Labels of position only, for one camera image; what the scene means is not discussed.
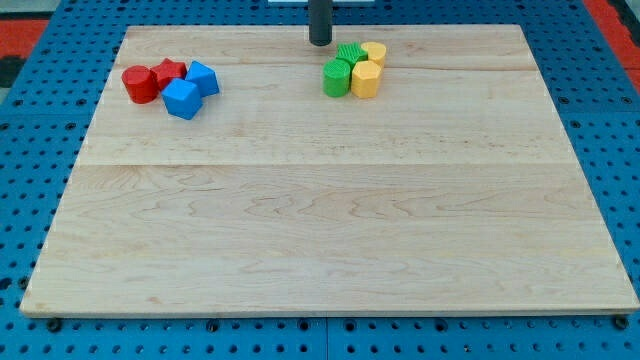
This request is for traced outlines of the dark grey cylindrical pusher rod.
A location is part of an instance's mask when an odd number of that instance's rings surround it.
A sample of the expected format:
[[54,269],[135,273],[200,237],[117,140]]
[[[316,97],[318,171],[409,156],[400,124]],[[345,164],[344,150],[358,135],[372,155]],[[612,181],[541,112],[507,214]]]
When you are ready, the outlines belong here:
[[309,41],[322,47],[332,42],[332,0],[309,0]]

